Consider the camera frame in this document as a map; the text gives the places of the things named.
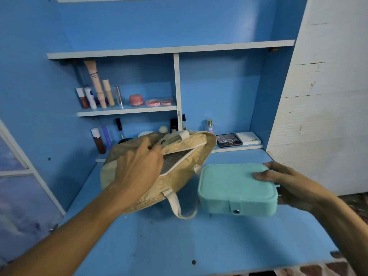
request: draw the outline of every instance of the white wall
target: white wall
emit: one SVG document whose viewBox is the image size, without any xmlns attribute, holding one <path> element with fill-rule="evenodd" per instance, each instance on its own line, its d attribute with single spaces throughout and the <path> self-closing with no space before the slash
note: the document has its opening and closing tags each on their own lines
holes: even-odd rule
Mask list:
<svg viewBox="0 0 368 276">
<path fill-rule="evenodd" d="M 337 195 L 368 191 L 368 0 L 308 0 L 267 151 Z"/>
</svg>

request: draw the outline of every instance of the pink compact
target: pink compact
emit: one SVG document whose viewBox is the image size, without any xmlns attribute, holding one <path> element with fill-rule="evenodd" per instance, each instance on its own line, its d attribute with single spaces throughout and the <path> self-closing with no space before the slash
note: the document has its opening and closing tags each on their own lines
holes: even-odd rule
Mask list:
<svg viewBox="0 0 368 276">
<path fill-rule="evenodd" d="M 146 102 L 146 106 L 159 106 L 160 104 L 161 104 L 161 102 L 157 99 L 148 100 Z"/>
<path fill-rule="evenodd" d="M 140 94 L 130 95 L 129 101 L 131 106 L 141 106 L 143 104 L 143 97 Z"/>
<path fill-rule="evenodd" d="M 161 104 L 163 106 L 170 106 L 171 103 L 173 102 L 173 98 L 169 97 L 169 98 L 164 98 L 162 101 L 161 101 Z"/>
</svg>

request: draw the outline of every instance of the desk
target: desk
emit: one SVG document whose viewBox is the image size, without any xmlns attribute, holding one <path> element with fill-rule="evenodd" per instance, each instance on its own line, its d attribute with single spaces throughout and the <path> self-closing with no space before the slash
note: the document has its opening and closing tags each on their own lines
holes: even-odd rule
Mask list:
<svg viewBox="0 0 368 276">
<path fill-rule="evenodd" d="M 270 160 L 264 150 L 254 149 L 212 153 L 205 164 Z M 63 223 L 101 192 L 102 166 L 96 164 Z M 184 214 L 194 204 L 197 184 L 193 178 L 178 193 Z M 192 220 L 181 220 L 165 200 L 117 218 L 75 275 L 225 274 L 332 260 L 334 250 L 312 215 L 287 205 L 268 218 L 210 215 L 200 208 Z"/>
</svg>

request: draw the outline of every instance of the teal jewelry box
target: teal jewelry box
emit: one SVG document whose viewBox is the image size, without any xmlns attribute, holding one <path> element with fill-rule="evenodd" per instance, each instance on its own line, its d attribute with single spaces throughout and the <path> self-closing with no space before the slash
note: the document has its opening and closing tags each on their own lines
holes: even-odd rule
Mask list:
<svg viewBox="0 0 368 276">
<path fill-rule="evenodd" d="M 198 186 L 202 208 L 210 213 L 272 216 L 277 209 L 276 187 L 252 176 L 267 169 L 262 164 L 205 166 Z"/>
</svg>

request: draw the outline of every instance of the jute bag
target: jute bag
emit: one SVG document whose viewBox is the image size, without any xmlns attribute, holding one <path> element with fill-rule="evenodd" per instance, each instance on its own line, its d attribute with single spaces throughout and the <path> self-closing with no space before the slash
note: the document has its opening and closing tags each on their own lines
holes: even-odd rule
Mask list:
<svg viewBox="0 0 368 276">
<path fill-rule="evenodd" d="M 196 210 L 189 217 L 183 217 L 177 191 L 198 173 L 205 160 L 216 146 L 216 136 L 208 132 L 179 131 L 172 134 L 151 133 L 147 136 L 152 144 L 163 146 L 164 164 L 159 178 L 131 208 L 124 214 L 135 212 L 168 199 L 173 213 L 181 219 L 193 218 Z M 115 177 L 117 159 L 128 150 L 137 148 L 141 138 L 133 139 L 113 146 L 101 169 L 101 187 L 105 189 Z"/>
</svg>

